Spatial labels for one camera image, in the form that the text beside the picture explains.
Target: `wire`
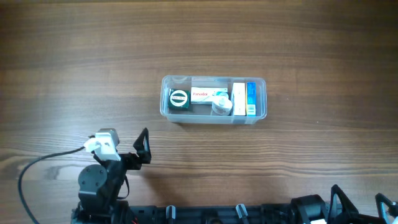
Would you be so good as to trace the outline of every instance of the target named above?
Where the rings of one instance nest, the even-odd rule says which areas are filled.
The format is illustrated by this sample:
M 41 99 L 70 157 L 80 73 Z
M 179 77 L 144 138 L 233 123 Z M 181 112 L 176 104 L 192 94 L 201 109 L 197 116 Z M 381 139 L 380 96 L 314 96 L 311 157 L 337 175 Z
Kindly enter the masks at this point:
M 38 222 L 38 221 L 36 220 L 36 218 L 34 217 L 33 213 L 30 211 L 29 206 L 26 204 L 24 194 L 22 193 L 22 178 L 23 178 L 25 172 L 28 170 L 28 168 L 29 168 L 30 166 L 32 166 L 32 165 L 35 164 L 36 162 L 39 162 L 39 161 L 41 161 L 41 160 L 43 160 L 43 159 L 48 159 L 48 158 L 55 157 L 55 156 L 63 156 L 63 155 L 67 155 L 67 154 L 72 154 L 72 153 L 78 152 L 78 151 L 80 151 L 80 150 L 82 150 L 82 149 L 84 149 L 84 148 L 85 148 L 85 147 L 82 146 L 82 147 L 80 147 L 80 148 L 78 148 L 78 149 L 75 149 L 75 150 L 72 150 L 72 151 L 68 151 L 68 152 L 59 152 L 59 153 L 54 153 L 54 154 L 46 155 L 46 156 L 43 156 L 43 157 L 39 157 L 39 158 L 37 158 L 36 160 L 34 160 L 34 161 L 30 162 L 29 164 L 27 164 L 27 165 L 25 166 L 25 168 L 22 170 L 21 174 L 19 174 L 19 179 L 18 179 L 18 193 L 19 193 L 19 197 L 21 198 L 21 202 L 22 202 L 22 204 L 24 205 L 24 208 L 25 208 L 27 214 L 29 215 L 30 219 L 32 219 L 33 223 L 39 224 L 39 222 Z

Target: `transparent storage box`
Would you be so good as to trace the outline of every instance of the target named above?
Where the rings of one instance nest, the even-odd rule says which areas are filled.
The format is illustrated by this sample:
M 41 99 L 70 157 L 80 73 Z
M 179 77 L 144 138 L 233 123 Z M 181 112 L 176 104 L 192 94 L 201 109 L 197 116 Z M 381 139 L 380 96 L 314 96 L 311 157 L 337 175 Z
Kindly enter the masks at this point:
M 190 104 L 187 110 L 175 110 L 168 107 L 170 89 L 191 91 L 193 86 L 228 87 L 228 95 L 231 99 L 233 83 L 247 82 L 256 83 L 256 116 L 221 116 L 212 110 L 211 105 Z M 178 123 L 254 124 L 267 115 L 266 82 L 262 78 L 167 75 L 162 80 L 160 113 L 169 121 Z

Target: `green box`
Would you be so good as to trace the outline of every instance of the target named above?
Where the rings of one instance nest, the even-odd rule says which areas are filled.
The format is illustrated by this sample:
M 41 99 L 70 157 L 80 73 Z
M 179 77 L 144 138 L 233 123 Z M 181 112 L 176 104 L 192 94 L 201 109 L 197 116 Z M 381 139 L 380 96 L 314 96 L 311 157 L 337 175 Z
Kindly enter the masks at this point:
M 177 110 L 187 110 L 191 102 L 191 94 L 188 90 L 170 89 L 169 108 Z

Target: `wooden table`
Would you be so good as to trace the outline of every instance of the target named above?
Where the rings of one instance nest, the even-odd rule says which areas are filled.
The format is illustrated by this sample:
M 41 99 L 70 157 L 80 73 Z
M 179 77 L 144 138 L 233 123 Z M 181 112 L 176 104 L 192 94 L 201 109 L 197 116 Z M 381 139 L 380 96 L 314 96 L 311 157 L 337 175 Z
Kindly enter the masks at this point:
M 361 212 L 398 199 L 397 5 L 326 1 L 132 2 L 0 7 L 0 223 L 29 223 L 17 178 L 32 159 L 116 128 L 152 164 L 128 172 L 131 205 L 257 205 L 338 184 Z M 262 77 L 252 126 L 175 124 L 165 75 Z M 40 162 L 23 189 L 42 223 L 68 223 L 79 152 Z

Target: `plastic container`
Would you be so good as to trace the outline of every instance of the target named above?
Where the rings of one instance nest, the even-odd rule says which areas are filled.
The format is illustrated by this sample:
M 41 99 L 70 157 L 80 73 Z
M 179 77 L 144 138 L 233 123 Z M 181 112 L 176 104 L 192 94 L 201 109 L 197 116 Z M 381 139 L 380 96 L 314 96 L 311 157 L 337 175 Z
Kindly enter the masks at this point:
M 193 86 L 214 88 L 227 86 L 231 99 L 233 83 L 247 82 L 256 83 L 256 116 L 221 116 L 212 110 L 211 105 L 190 104 L 188 110 L 173 110 L 168 107 L 171 88 L 190 91 Z M 266 82 L 262 78 L 167 75 L 162 80 L 160 113 L 169 121 L 178 123 L 254 124 L 267 116 Z

